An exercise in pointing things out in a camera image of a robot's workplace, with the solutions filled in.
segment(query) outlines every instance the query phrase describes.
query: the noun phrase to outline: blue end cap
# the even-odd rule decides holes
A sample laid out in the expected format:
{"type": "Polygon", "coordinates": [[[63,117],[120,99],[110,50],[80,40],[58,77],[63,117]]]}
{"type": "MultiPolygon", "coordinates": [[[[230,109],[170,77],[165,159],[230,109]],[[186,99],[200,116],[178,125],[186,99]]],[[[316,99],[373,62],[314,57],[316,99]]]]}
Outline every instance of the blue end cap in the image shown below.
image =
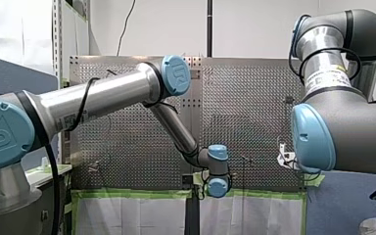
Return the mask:
{"type": "Polygon", "coordinates": [[[328,126],[320,114],[308,104],[292,110],[293,144],[300,168],[308,173],[331,170],[336,153],[328,126]]]}
{"type": "Polygon", "coordinates": [[[19,162],[28,153],[34,137],[33,124],[27,114],[0,101],[0,168],[19,162]]]}
{"type": "Polygon", "coordinates": [[[179,56],[165,56],[162,62],[162,77],[167,92],[179,96],[187,92],[191,85],[191,72],[179,56]]]}
{"type": "Polygon", "coordinates": [[[219,161],[227,161],[227,147],[225,145],[209,145],[209,156],[219,161]]]}
{"type": "Polygon", "coordinates": [[[213,178],[209,183],[209,194],[214,198],[222,198],[228,190],[228,184],[221,178],[213,178]]]}

